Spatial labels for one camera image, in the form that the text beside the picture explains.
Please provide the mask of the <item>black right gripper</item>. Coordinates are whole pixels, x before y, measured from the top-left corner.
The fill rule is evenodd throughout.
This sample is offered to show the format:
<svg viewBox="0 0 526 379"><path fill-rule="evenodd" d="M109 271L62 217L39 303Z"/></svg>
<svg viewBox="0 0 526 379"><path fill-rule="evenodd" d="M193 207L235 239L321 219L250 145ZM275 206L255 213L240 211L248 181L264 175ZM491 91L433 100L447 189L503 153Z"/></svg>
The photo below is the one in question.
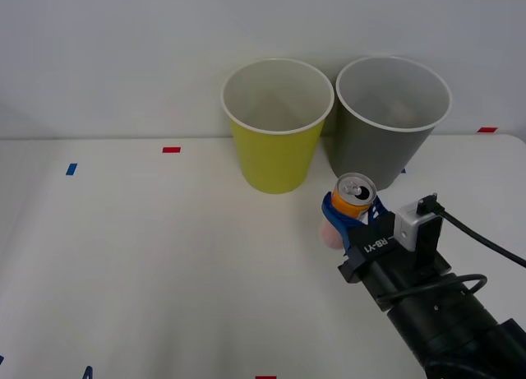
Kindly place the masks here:
<svg viewBox="0 0 526 379"><path fill-rule="evenodd" d="M452 277L449 263L437 251L443 220L434 217L418 226L417 246L410 252L394 238L395 214L378 195L360 200L364 206L360 220L372 223L360 227L358 220L337 211L331 198L327 192L322 200L321 237L328 247L348 248L347 261L339 267L347 282L363 284L383 312L410 301L430 303L437 312L452 308L450 286L399 296Z"/></svg>

